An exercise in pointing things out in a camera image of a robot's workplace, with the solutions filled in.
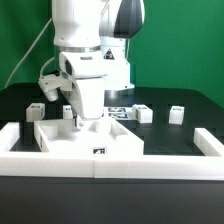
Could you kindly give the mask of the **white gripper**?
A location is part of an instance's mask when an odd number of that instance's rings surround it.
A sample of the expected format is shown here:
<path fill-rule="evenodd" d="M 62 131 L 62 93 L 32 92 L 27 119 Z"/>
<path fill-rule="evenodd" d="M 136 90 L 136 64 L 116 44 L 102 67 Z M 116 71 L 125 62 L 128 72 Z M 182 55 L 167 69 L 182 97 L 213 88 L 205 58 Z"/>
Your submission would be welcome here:
<path fill-rule="evenodd" d="M 75 112 L 83 120 L 102 117 L 105 92 L 105 61 L 100 51 L 59 54 L 61 71 L 71 82 L 71 89 L 65 96 Z M 79 127 L 79 116 L 73 115 L 74 125 Z"/>

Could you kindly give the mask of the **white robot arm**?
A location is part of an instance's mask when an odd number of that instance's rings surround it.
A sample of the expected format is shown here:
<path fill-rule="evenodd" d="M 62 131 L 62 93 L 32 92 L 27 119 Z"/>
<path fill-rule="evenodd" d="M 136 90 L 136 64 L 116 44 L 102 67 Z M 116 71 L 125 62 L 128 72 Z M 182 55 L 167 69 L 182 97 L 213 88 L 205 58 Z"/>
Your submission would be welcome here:
<path fill-rule="evenodd" d="M 69 85 L 61 89 L 83 120 L 102 117 L 106 60 L 101 38 L 130 39 L 142 28 L 143 0 L 52 0 L 60 72 Z"/>

